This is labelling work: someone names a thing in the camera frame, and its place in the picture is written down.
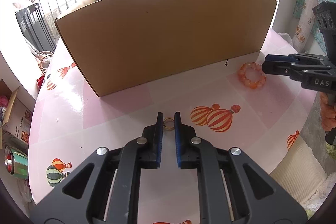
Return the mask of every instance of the pink tablecloth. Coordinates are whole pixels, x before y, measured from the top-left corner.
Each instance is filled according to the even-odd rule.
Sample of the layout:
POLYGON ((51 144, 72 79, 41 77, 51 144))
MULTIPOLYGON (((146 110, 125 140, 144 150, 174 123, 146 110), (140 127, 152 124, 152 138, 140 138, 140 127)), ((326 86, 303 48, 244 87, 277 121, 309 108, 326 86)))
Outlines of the pink tablecloth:
MULTIPOLYGON (((156 122, 159 111, 164 117, 180 111, 182 122, 194 126, 198 136, 222 149, 240 147, 270 173, 286 155, 288 137, 302 129, 316 92, 276 75, 268 75, 263 88, 251 90, 238 81, 236 71, 245 62, 261 64, 266 54, 292 53, 295 50, 269 30, 260 52, 99 98, 59 41, 31 125, 29 181, 34 200, 41 201, 53 189, 46 169, 54 159, 71 162, 72 167, 63 170, 71 172, 96 148, 123 147, 140 136, 145 126, 156 122), (222 109, 241 107, 226 132, 191 121, 195 107, 213 104, 222 109)), ((161 167, 142 172, 138 223, 180 223, 186 219, 199 223, 197 175, 194 170, 178 169, 174 133, 164 132, 161 167)))

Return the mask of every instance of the green hot air balloon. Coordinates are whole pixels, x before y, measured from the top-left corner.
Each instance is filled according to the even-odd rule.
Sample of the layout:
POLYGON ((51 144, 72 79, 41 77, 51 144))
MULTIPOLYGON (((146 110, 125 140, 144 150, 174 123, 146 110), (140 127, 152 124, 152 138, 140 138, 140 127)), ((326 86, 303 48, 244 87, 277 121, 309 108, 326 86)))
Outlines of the green hot air balloon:
POLYGON ((66 178, 69 174, 70 172, 62 173, 58 171, 55 166, 50 165, 47 168, 47 181, 51 187, 56 187, 56 185, 58 185, 61 180, 66 178))

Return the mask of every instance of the gold ring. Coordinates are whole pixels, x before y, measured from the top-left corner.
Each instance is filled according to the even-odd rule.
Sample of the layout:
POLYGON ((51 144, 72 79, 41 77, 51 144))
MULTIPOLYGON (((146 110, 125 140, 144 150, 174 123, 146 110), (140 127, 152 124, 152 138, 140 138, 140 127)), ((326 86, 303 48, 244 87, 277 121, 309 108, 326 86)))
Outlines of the gold ring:
POLYGON ((173 121, 174 122, 174 119, 173 118, 165 118, 164 120, 163 120, 163 127, 166 129, 166 130, 168 130, 168 131, 172 131, 172 130, 174 130, 174 126, 173 127, 167 127, 166 126, 166 122, 167 121, 173 121))

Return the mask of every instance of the person's hand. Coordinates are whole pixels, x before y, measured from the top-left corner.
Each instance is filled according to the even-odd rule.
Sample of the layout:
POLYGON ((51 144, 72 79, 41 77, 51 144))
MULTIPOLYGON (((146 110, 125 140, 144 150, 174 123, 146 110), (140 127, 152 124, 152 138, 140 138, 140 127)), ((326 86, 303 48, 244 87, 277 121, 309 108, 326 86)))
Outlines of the person's hand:
POLYGON ((334 107, 329 106, 327 95, 323 92, 320 92, 320 106, 322 128, 324 131, 331 131, 336 127, 336 105, 334 107))

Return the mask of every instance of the cardboard box with packaging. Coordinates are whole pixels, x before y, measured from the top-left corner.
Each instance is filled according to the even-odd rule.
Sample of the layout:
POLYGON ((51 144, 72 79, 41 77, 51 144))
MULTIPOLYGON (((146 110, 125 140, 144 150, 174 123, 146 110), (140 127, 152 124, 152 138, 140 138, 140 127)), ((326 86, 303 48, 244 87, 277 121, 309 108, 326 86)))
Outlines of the cardboard box with packaging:
POLYGON ((0 138, 11 142, 20 149, 27 149, 29 144, 30 126, 32 122, 32 113, 16 97, 19 88, 11 92, 6 83, 0 80, 0 94, 8 99, 8 106, 0 130, 0 138))
POLYGON ((261 49, 276 0, 82 0, 55 24, 98 96, 261 49))

